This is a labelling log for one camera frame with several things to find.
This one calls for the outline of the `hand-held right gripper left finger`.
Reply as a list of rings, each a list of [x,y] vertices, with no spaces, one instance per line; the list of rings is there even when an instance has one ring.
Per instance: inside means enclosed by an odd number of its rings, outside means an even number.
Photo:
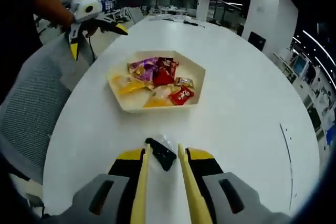
[[[73,197],[71,223],[145,223],[146,149],[122,152]]]

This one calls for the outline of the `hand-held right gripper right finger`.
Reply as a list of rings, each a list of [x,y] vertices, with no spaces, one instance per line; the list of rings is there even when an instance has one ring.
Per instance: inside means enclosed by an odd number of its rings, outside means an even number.
[[[185,189],[192,223],[264,221],[258,193],[206,151],[185,149]]]

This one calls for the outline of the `person's left hand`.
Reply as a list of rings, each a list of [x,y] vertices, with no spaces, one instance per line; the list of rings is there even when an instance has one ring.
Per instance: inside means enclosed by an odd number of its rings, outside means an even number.
[[[85,37],[91,37],[98,29],[98,26],[93,20],[89,20],[83,24],[83,31],[86,31]]]

